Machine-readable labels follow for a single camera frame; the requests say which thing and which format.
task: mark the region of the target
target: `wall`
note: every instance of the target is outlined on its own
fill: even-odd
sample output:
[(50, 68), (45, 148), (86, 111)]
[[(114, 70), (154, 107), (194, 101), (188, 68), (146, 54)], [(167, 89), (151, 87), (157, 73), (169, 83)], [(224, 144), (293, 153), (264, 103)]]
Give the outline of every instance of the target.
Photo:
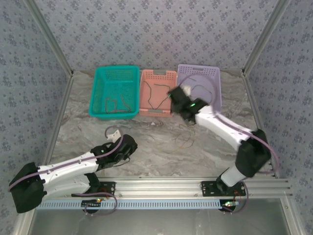
[(292, 0), (249, 75), (261, 116), (313, 234), (313, 2)]
[(242, 68), (276, 0), (37, 0), (74, 70)]
[(17, 213), (9, 182), (28, 162), (41, 162), (67, 76), (22, 0), (0, 1), (0, 234)]

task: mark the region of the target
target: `pink basket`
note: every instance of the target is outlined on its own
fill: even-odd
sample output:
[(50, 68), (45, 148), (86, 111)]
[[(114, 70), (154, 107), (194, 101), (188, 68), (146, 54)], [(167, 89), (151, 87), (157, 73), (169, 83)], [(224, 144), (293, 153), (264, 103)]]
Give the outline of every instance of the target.
[(171, 99), (167, 93), (175, 86), (176, 71), (166, 71), (165, 75), (159, 75), (153, 70), (143, 70), (140, 80), (139, 115), (170, 118)]

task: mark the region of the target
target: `table surface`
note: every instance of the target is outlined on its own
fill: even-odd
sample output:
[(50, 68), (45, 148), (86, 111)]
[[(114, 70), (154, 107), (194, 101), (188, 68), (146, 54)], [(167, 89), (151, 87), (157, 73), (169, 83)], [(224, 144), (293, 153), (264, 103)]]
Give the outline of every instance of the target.
[[(88, 114), (93, 74), (77, 71), (62, 119), (51, 163), (72, 159), (106, 142), (104, 130), (119, 125), (131, 135), (138, 149), (123, 166), (97, 172), (98, 176), (219, 176), (234, 164), (236, 151), (213, 132), (181, 117), (137, 115), (131, 120), (102, 121)], [(222, 114), (250, 129), (256, 124), (243, 79), (221, 72)]]

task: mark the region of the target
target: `plastic basket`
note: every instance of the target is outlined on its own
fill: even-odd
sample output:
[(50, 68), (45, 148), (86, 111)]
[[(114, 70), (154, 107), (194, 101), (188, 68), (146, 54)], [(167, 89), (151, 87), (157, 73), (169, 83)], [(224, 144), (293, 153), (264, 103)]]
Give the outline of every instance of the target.
[(139, 67), (107, 66), (96, 70), (89, 114), (101, 120), (132, 119), (139, 111)]
[(139, 115), (171, 117), (169, 90), (177, 85), (176, 71), (166, 71), (165, 75), (153, 70), (143, 70), (140, 81)]
[[(191, 86), (191, 97), (201, 98), (206, 102), (210, 103), (212, 97), (215, 95), (216, 100), (214, 104), (214, 109), (216, 111), (221, 111), (222, 109), (222, 94), (221, 94), (221, 79), (220, 79), (220, 69), (218, 67), (211, 66), (201, 66), (201, 65), (178, 65), (178, 77), (177, 81), (180, 83), (186, 76), (194, 74), (190, 78), (186, 79), (182, 85)], [(214, 84), (199, 74), (207, 75), (212, 78)], [(217, 94), (214, 94), (213, 86), (217, 89)]]

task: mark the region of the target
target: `purple cable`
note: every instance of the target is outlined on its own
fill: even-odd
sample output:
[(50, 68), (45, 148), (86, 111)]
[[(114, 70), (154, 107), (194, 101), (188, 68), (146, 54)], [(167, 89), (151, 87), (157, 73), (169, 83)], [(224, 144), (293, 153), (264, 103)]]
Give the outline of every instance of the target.
[(222, 207), (223, 209), (231, 212), (232, 214), (238, 214), (239, 212), (242, 212), (248, 205), (248, 199), (249, 199), (249, 191), (248, 191), (248, 187), (246, 186), (246, 183), (244, 181), (242, 181), (242, 183), (244, 184), (245, 188), (246, 188), (246, 202), (243, 205), (243, 207), (241, 207), (238, 211), (232, 211), (230, 208), (227, 207)]
[[(190, 74), (190, 75), (186, 76), (186, 77), (179, 83), (179, 86), (181, 86), (182, 83), (183, 83), (186, 79), (188, 79), (188, 78), (190, 78), (191, 76), (194, 76), (194, 75), (195, 75), (195, 74)], [(204, 75), (204, 74), (196, 74), (196, 75), (197, 75), (197, 76), (202, 76), (202, 77), (206, 78), (206, 79), (211, 83), (211, 85), (212, 85), (212, 87), (213, 87), (213, 89), (214, 89), (214, 95), (215, 95), (215, 96), (212, 97), (212, 102), (211, 102), (211, 106), (212, 106), (212, 109), (213, 109), (213, 108), (214, 108), (214, 105), (213, 105), (213, 104), (214, 104), (215, 101), (216, 101), (216, 94), (217, 94), (217, 90), (216, 90), (216, 87), (214, 86), (213, 79), (212, 79), (211, 77), (207, 76), (207, 75)], [(241, 130), (241, 129), (239, 129), (239, 128), (237, 128), (237, 127), (235, 127), (235, 126), (229, 124), (228, 122), (224, 121), (223, 119), (221, 119), (221, 118), (218, 116), (218, 113), (217, 113), (215, 110), (213, 110), (213, 113), (214, 113), (214, 115), (215, 115), (215, 118), (218, 119), (218, 120), (219, 120), (221, 123), (223, 123), (224, 125), (228, 126), (229, 128), (231, 128), (231, 129), (233, 129), (233, 130), (235, 130), (235, 131), (238, 131), (238, 132), (240, 132), (240, 133), (243, 133), (243, 134), (245, 134), (245, 135), (247, 135), (247, 136), (249, 136), (249, 137), (255, 139), (256, 141), (258, 141), (258, 142), (260, 142), (261, 144), (263, 144), (266, 148), (268, 148), (269, 151), (273, 154), (273, 156), (274, 156), (274, 158), (275, 158), (275, 160), (276, 160), (276, 164), (274, 164), (274, 166), (273, 166), (273, 171), (275, 172), (275, 171), (278, 169), (278, 167), (279, 167), (279, 159), (278, 159), (278, 156), (277, 156), (275, 150), (274, 150), (271, 146), (269, 146), (268, 143), (266, 143), (264, 140), (260, 139), (259, 137), (255, 136), (254, 134), (249, 133), (249, 132), (246, 132), (246, 131), (243, 131), (243, 130)], [(259, 171), (259, 173), (269, 174), (269, 173), (272, 173), (272, 172), (271, 172), (271, 171)]]
[(73, 165), (73, 164), (76, 164), (76, 163), (85, 162), (85, 161), (88, 161), (88, 160), (91, 160), (91, 159), (97, 159), (97, 158), (107, 157), (108, 155), (110, 155), (111, 153), (113, 153), (114, 151), (116, 151), (116, 150), (120, 147), (120, 145), (122, 144), (122, 141), (123, 141), (123, 135), (124, 135), (124, 134), (123, 134), (122, 130), (121, 130), (118, 126), (116, 126), (116, 125), (109, 126), (109, 127), (105, 130), (104, 136), (107, 138), (107, 137), (108, 137), (108, 136), (107, 136), (107, 131), (108, 131), (110, 128), (113, 128), (113, 127), (116, 127), (116, 128), (119, 130), (119, 132), (120, 132), (120, 134), (121, 134), (121, 139), (120, 139), (120, 141), (118, 142), (117, 146), (116, 146), (114, 149), (112, 149), (111, 151), (109, 151), (109, 152), (107, 152), (107, 153), (105, 153), (105, 154), (102, 154), (102, 155), (92, 156), (92, 157), (85, 158), (85, 159), (82, 159), (82, 160), (75, 160), (75, 161), (70, 162), (70, 163), (66, 163), (66, 164), (63, 164), (63, 165), (59, 165), (59, 166), (53, 167), (53, 168), (51, 168), (51, 169), (49, 169), (49, 170), (38, 171), (38, 172), (36, 172), (36, 173), (32, 173), (32, 174), (26, 175), (26, 176), (24, 176), (24, 177), (21, 177), (21, 178), (18, 179), (17, 181), (15, 181), (13, 184), (11, 184), (11, 185), (9, 186), (8, 192), (11, 191), (11, 189), (12, 189), (15, 185), (17, 185), (18, 183), (20, 183), (20, 182), (22, 182), (22, 181), (24, 181), (24, 180), (27, 180), (27, 179), (29, 179), (29, 178), (31, 178), (31, 177), (34, 177), (34, 176), (37, 176), (37, 175), (41, 175), (41, 174), (47, 174), (49, 171), (52, 172), (52, 171), (54, 171), (54, 170), (58, 170), (58, 169), (60, 169), (60, 168), (66, 167), (66, 166)]
[(85, 196), (98, 196), (98, 195), (107, 195), (107, 196), (110, 196), (112, 198), (114, 198), (115, 200), (115, 205), (114, 205), (114, 208), (112, 210), (110, 210), (109, 212), (107, 213), (100, 213), (100, 214), (90, 214), (87, 212), (87, 207), (92, 204), (91, 203), (87, 203), (87, 205), (85, 206), (85, 213), (86, 215), (90, 215), (90, 216), (103, 216), (103, 215), (109, 215), (109, 214), (112, 214), (116, 211), (116, 208), (117, 208), (117, 205), (118, 205), (118, 202), (117, 202), (117, 198), (111, 194), (111, 193), (108, 193), (108, 192), (95, 192), (95, 193), (75, 193), (76, 196), (81, 196), (81, 197), (85, 197)]

